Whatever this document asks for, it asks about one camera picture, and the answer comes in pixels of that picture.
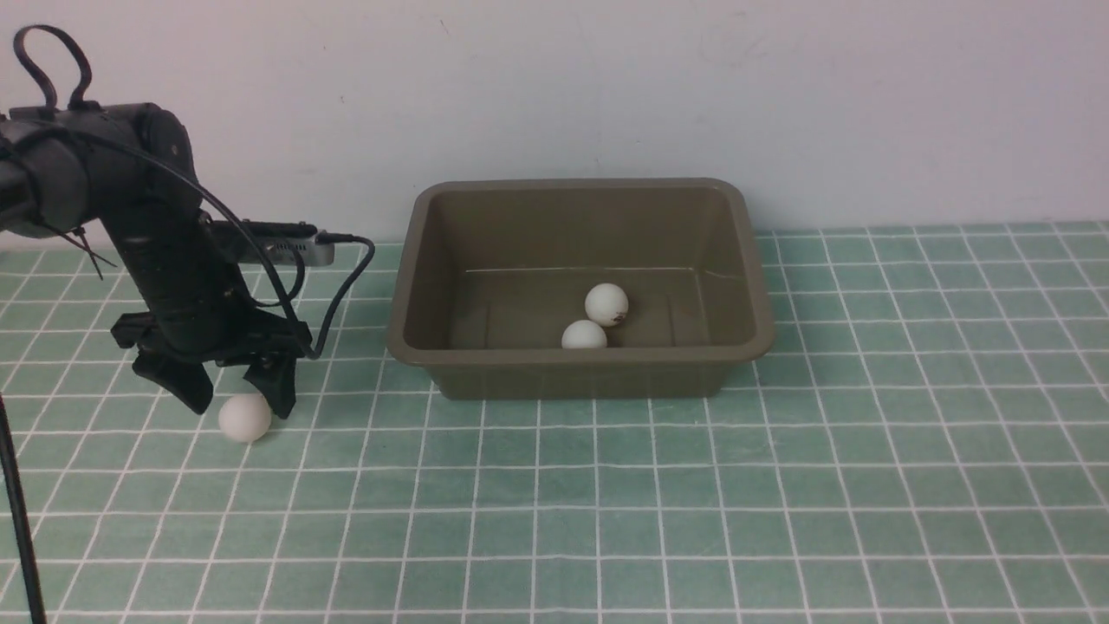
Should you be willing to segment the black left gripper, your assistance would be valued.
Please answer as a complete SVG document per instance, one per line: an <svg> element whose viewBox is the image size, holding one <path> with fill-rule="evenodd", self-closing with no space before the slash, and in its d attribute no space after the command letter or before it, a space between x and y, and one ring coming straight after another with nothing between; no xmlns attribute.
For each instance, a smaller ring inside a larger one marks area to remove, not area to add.
<svg viewBox="0 0 1109 624"><path fill-rule="evenodd" d="M288 419L308 327L250 301L240 268L211 236L206 209L113 211L110 238L147 306L111 327L120 348L139 348L132 371L205 415L214 386L203 362L285 352L260 356L244 379L273 415Z"/></svg>

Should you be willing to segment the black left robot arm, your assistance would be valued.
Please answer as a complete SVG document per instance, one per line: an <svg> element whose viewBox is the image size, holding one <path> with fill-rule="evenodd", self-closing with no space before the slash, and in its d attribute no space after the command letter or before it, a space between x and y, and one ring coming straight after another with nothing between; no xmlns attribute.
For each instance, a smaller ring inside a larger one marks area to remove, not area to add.
<svg viewBox="0 0 1109 624"><path fill-rule="evenodd" d="M186 127L151 103L49 111L3 120L3 229L70 236L99 221L146 304L111 327L135 350L133 371L203 413L214 383L206 364L243 365L245 379L285 419L306 323L252 299L232 245L247 229L203 209Z"/></svg>

